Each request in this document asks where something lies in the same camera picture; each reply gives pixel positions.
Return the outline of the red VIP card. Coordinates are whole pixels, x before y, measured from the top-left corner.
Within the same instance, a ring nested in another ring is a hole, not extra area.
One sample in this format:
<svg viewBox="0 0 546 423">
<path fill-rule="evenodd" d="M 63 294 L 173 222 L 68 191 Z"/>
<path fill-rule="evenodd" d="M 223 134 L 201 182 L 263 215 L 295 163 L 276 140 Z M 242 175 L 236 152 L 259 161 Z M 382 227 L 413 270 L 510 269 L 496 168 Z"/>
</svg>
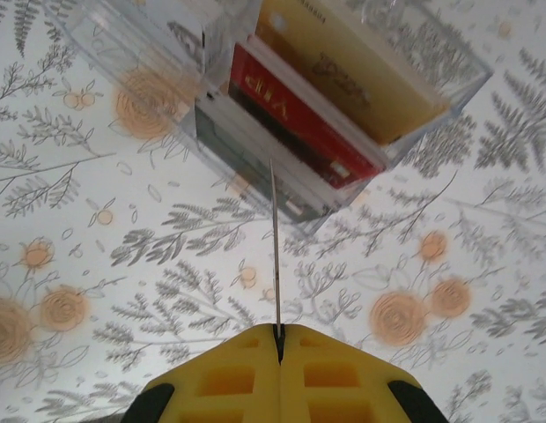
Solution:
<svg viewBox="0 0 546 423">
<path fill-rule="evenodd" d="M 336 189 L 389 167 L 355 123 L 256 36 L 233 48 L 228 93 Z"/>
</svg>

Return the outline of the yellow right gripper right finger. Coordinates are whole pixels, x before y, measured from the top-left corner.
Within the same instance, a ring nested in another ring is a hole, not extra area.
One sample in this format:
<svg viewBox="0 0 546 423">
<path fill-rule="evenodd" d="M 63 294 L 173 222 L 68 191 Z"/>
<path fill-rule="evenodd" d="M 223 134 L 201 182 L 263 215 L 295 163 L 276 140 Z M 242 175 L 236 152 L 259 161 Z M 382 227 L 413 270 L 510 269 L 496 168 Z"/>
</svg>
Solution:
<svg viewBox="0 0 546 423">
<path fill-rule="evenodd" d="M 303 325 L 279 333 L 279 423 L 447 423 L 405 370 Z"/>
</svg>

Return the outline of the clear acrylic card holder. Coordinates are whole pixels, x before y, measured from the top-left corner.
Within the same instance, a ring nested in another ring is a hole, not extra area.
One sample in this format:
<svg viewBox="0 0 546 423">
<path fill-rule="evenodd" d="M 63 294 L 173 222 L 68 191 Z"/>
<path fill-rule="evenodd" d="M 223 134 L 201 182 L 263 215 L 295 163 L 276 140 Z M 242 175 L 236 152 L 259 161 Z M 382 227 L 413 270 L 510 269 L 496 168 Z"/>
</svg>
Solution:
<svg viewBox="0 0 546 423">
<path fill-rule="evenodd" d="M 225 48 L 218 62 L 205 72 L 197 69 L 166 27 L 165 13 L 171 10 L 172 1 L 144 0 L 144 5 L 138 5 L 135 0 L 47 0 L 44 9 L 85 60 L 122 89 L 117 101 L 121 129 L 132 131 L 146 123 L 152 130 L 162 129 L 167 135 L 185 139 L 230 179 L 257 211 L 298 233 L 314 233 L 379 174 L 341 189 L 332 187 L 230 97 L 235 44 L 252 35 L 264 42 L 256 33 L 262 0 L 226 0 L 230 20 Z M 388 145 L 379 145 L 361 129 L 388 159 L 384 173 L 457 117 L 492 71 L 420 0 L 398 0 L 396 6 L 383 11 L 376 10 L 377 0 L 343 2 L 450 103 L 447 114 Z M 205 97 L 221 100 L 219 105 L 227 117 L 269 155 L 270 174 L 279 170 L 285 183 L 319 211 L 318 218 L 294 222 L 279 211 L 276 199 L 262 201 L 244 190 L 246 185 L 236 172 L 197 138 L 195 103 Z"/>
</svg>

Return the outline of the yellow card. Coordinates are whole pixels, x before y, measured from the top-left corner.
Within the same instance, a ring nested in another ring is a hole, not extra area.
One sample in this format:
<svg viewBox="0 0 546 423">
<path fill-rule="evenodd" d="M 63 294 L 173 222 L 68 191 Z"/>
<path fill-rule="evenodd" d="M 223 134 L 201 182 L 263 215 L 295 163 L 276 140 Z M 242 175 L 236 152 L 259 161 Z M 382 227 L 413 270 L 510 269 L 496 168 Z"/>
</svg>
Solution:
<svg viewBox="0 0 546 423">
<path fill-rule="evenodd" d="M 450 110 L 343 0 L 262 0 L 256 33 L 379 145 Z"/>
</svg>

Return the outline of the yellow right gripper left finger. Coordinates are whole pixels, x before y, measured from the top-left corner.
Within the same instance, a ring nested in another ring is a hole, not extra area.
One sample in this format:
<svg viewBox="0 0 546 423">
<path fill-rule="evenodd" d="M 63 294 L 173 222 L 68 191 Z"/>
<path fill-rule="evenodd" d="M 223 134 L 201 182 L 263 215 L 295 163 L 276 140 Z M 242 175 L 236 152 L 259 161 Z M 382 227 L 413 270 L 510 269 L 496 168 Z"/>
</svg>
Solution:
<svg viewBox="0 0 546 423">
<path fill-rule="evenodd" d="M 122 423 L 281 423 L 278 332 L 256 325 L 156 377 Z"/>
</svg>

